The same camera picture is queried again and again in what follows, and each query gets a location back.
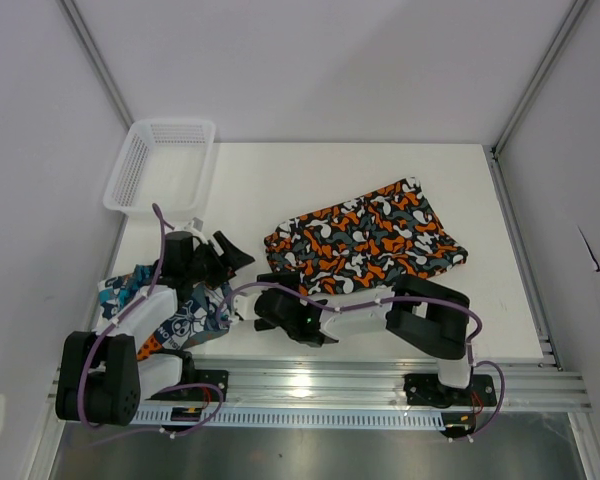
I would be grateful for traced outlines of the blue orange patterned shorts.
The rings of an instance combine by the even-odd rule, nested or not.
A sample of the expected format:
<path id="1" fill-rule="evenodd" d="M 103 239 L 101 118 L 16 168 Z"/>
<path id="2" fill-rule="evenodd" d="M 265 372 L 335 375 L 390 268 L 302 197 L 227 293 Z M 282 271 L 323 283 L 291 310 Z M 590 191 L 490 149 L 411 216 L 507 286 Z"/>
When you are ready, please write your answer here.
<path id="1" fill-rule="evenodd" d="M 131 302 L 139 291 L 144 291 L 153 279 L 153 265 L 137 264 L 131 273 L 102 280 L 98 283 L 98 302 L 101 317 L 111 319 L 127 303 Z M 216 289 L 206 284 L 194 286 L 190 298 L 179 303 L 178 310 L 165 318 L 159 326 L 151 330 L 137 350 L 139 361 L 162 350 L 182 350 L 200 345 L 225 335 L 228 325 L 220 325 L 215 319 L 216 309 L 231 292 L 228 283 Z"/>

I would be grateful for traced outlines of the black orange camouflage shorts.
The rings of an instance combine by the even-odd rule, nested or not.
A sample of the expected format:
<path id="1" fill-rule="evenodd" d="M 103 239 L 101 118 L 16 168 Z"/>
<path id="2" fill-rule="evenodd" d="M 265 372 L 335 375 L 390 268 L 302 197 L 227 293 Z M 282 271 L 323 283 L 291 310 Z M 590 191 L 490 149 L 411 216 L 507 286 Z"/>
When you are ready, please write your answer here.
<path id="1" fill-rule="evenodd" d="M 429 279 L 469 256 L 415 177 L 288 219 L 263 243 L 271 270 L 298 273 L 303 295 L 351 294 L 402 275 Z"/>

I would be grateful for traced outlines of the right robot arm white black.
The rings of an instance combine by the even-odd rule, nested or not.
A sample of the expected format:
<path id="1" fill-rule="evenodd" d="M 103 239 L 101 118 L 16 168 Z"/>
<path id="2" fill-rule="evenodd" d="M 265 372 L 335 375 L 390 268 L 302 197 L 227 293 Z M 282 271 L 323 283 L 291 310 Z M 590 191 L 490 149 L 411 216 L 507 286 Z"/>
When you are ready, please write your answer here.
<path id="1" fill-rule="evenodd" d="M 270 281 L 250 295 L 241 316 L 258 331 L 280 328 L 311 347 L 388 332 L 436 359 L 438 395 L 459 403 L 473 389 L 467 327 L 470 299 L 422 278 L 401 275 L 389 287 L 308 299 L 292 281 Z"/>

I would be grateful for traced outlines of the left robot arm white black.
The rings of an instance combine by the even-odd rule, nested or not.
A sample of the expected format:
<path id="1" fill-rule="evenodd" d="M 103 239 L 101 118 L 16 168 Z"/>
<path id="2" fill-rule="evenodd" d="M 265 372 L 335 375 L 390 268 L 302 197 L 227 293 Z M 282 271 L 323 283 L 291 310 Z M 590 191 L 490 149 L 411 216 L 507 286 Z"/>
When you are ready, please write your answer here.
<path id="1" fill-rule="evenodd" d="M 126 426 L 144 399 L 189 398 L 199 376 L 188 350 L 228 333 L 229 281 L 254 261 L 220 231 L 179 230 L 162 234 L 154 263 L 102 281 L 103 325 L 63 345 L 57 417 Z"/>

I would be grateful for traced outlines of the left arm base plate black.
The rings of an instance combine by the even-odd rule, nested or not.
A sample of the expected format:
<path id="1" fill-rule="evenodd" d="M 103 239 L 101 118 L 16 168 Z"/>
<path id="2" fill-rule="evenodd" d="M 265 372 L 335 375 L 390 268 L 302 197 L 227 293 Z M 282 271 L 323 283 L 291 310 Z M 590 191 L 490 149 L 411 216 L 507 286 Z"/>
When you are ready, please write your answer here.
<path id="1" fill-rule="evenodd" d="M 217 402 L 219 393 L 211 386 L 227 394 L 230 374 L 227 370 L 196 370 L 187 374 L 176 384 L 178 389 L 168 387 L 150 397 L 155 401 L 180 401 L 180 402 Z"/>

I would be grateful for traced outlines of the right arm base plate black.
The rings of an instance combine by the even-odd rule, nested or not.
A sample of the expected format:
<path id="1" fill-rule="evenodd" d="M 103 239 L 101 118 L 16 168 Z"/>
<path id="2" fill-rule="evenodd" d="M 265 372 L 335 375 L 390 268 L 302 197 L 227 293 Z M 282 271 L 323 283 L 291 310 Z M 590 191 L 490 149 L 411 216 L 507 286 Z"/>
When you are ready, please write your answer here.
<path id="1" fill-rule="evenodd" d="M 473 375 L 464 389 L 442 385 L 436 374 L 411 373 L 404 376 L 407 404 L 437 409 L 477 406 L 495 407 L 498 400 L 489 375 Z"/>

